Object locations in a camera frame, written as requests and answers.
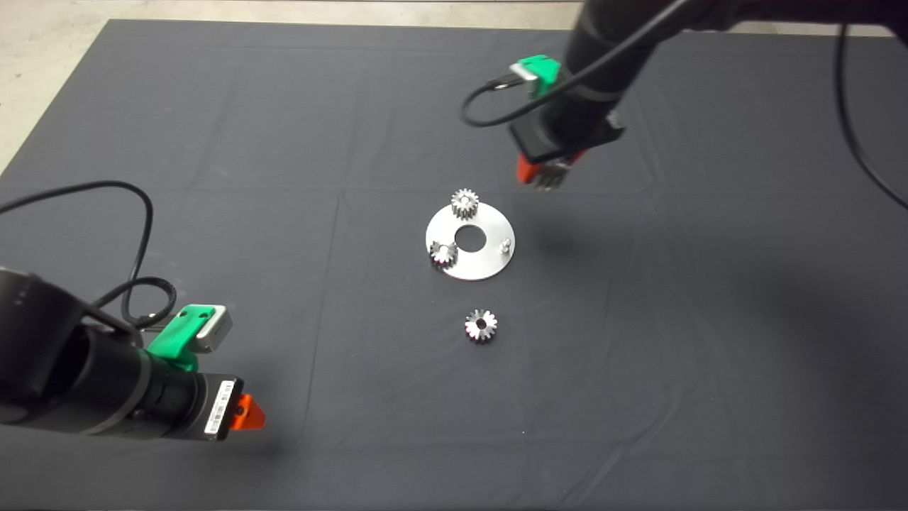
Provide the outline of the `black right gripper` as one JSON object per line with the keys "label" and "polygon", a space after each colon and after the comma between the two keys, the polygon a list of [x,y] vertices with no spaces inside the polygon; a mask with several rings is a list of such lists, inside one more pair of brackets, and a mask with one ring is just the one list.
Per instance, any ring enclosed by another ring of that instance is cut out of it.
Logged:
{"label": "black right gripper", "polygon": [[574,165],[588,149],[622,137],[625,126],[615,111],[629,84],[581,84],[509,123],[519,150],[516,178],[534,181],[534,165],[567,158]]}

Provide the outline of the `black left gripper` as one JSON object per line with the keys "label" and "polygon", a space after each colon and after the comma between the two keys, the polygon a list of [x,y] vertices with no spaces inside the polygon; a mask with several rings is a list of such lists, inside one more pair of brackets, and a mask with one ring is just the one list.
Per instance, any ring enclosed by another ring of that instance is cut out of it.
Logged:
{"label": "black left gripper", "polygon": [[236,375],[166,369],[153,374],[145,399],[149,439],[221,442],[231,432],[261,430],[267,415]]}

